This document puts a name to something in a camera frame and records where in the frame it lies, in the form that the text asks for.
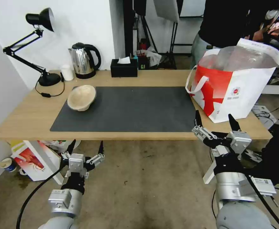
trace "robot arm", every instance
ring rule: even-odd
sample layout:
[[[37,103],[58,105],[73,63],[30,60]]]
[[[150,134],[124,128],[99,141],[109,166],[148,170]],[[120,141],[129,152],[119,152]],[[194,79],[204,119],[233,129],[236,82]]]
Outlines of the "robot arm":
[[[85,192],[85,179],[89,171],[98,166],[104,159],[103,142],[100,143],[98,154],[94,157],[85,157],[83,154],[72,154],[75,140],[62,153],[63,163],[68,163],[66,173],[67,182],[61,189],[54,189],[48,199],[54,217],[49,219],[39,229],[76,229],[74,218],[80,214],[81,199]]]
[[[203,127],[199,111],[194,120],[194,134],[212,149],[216,166],[216,200],[218,207],[217,228],[249,229],[273,228],[268,217],[252,203],[257,196],[276,194],[272,181],[245,174],[238,156],[251,143],[251,138],[242,132],[238,122],[229,114],[232,131],[210,132]]]

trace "gray pants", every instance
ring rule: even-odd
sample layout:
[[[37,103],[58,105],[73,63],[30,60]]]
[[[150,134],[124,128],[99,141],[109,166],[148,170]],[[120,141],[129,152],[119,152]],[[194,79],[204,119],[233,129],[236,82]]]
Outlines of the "gray pants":
[[[211,45],[204,40],[202,40],[199,36],[199,34],[196,35],[194,39],[193,46],[191,48],[191,54],[192,54],[192,63],[190,66],[190,69],[192,69],[195,65],[199,63],[199,60],[204,56],[204,53],[206,52],[206,46]]]

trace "lamp base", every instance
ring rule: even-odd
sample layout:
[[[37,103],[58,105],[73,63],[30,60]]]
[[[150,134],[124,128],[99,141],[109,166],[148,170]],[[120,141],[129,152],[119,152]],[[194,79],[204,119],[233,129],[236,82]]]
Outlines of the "lamp base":
[[[55,85],[61,81],[61,77],[56,73],[47,73],[44,76],[40,76],[38,82],[41,86],[48,87]]]

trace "beige bowl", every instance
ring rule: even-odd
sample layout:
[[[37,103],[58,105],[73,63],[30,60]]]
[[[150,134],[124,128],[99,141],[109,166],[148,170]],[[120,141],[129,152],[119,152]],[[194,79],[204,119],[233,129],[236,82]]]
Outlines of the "beige bowl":
[[[82,85],[73,89],[67,98],[72,110],[85,111],[96,98],[96,89],[91,85]]]

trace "concrete floor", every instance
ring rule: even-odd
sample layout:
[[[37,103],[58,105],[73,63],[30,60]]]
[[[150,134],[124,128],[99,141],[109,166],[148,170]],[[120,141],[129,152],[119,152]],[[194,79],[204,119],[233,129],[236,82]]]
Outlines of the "concrete floor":
[[[186,68],[185,58],[177,62]],[[279,96],[262,95],[258,102],[273,110]],[[279,110],[273,114],[279,118]],[[253,147],[265,144],[256,141]],[[83,141],[74,152],[92,156],[98,147],[97,141]],[[208,147],[200,141],[105,141],[104,147],[105,161],[85,183],[80,229],[216,228],[211,211],[215,180],[203,183],[211,161]],[[17,172],[0,176],[1,229],[15,227],[21,205],[38,184]],[[37,229],[50,218],[47,200],[52,189],[59,188],[50,180],[33,196],[21,228]],[[275,198],[279,204],[279,192]],[[267,201],[279,216],[279,208]],[[257,205],[266,212],[260,201]]]

